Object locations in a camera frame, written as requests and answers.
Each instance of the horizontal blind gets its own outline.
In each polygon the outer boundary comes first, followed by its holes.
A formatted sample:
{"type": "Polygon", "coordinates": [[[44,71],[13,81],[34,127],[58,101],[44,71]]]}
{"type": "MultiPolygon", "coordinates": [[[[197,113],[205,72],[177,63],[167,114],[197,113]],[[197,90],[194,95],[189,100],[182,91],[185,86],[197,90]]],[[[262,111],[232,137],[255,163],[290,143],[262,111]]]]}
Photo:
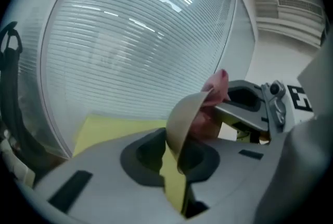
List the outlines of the horizontal blind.
{"type": "Polygon", "coordinates": [[[166,119],[201,89],[224,49],[235,0],[58,0],[47,90],[65,137],[89,113],[166,119]]]}

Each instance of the pink object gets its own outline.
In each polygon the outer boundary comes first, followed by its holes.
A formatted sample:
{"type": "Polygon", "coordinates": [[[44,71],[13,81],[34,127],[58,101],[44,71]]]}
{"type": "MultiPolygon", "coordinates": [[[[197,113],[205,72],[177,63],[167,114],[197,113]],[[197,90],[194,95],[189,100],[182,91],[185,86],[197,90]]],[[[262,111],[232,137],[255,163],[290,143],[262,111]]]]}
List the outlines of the pink object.
{"type": "Polygon", "coordinates": [[[203,85],[201,91],[210,91],[200,112],[194,119],[189,134],[197,139],[217,138],[220,126],[212,121],[212,110],[215,105],[220,104],[228,97],[228,73],[221,69],[213,74],[203,85]]]}

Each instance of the air vent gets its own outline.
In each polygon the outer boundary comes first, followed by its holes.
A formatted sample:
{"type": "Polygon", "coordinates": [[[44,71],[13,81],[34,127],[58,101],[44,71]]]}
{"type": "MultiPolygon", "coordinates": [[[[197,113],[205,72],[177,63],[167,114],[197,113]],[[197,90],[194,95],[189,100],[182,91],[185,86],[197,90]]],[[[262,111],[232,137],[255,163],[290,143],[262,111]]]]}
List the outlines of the air vent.
{"type": "Polygon", "coordinates": [[[310,3],[308,1],[304,0],[277,0],[277,3],[279,6],[283,7],[290,7],[290,8],[296,8],[300,10],[304,10],[313,14],[316,14],[318,16],[323,16],[323,9],[313,3],[310,3]]]}

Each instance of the yellow surface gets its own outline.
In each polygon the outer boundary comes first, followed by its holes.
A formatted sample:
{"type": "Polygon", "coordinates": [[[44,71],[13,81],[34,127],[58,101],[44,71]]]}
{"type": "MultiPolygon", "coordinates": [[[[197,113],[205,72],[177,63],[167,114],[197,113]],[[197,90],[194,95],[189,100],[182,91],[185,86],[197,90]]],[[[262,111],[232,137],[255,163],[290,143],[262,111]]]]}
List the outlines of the yellow surface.
{"type": "MultiPolygon", "coordinates": [[[[88,147],[136,132],[165,127],[166,120],[128,120],[89,115],[76,136],[73,156],[88,147]]],[[[186,179],[177,169],[177,163],[165,144],[163,166],[160,174],[165,180],[165,195],[173,207],[181,212],[185,195],[186,179]]]]}

